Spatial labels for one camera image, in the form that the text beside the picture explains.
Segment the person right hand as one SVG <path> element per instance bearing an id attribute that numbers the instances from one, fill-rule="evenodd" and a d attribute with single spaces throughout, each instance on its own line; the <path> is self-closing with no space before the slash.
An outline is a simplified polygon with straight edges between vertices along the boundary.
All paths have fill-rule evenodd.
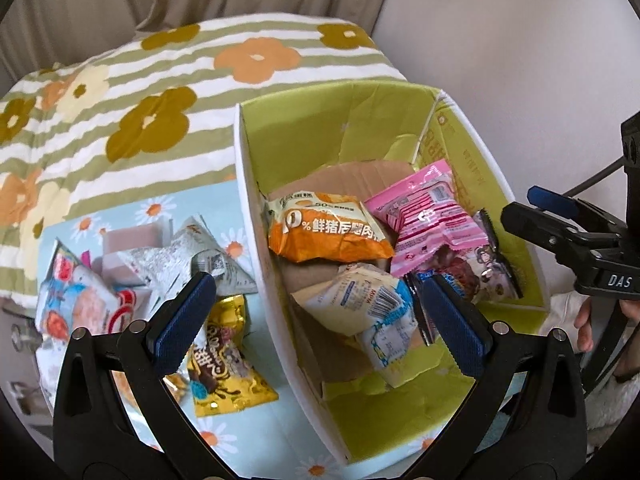
<path id="1" fill-rule="evenodd" d="M 591 299 L 586 299 L 578 311 L 574 326 L 578 329 L 577 344 L 578 350 L 582 352 L 591 351 L 593 348 L 592 326 L 590 321 Z M 636 324 L 639 324 L 640 304 L 638 301 L 622 300 L 620 308 L 624 315 Z M 635 334 L 629 341 L 627 350 L 620 357 L 617 363 L 614 376 L 617 379 L 628 379 L 639 373 L 639 334 Z"/>

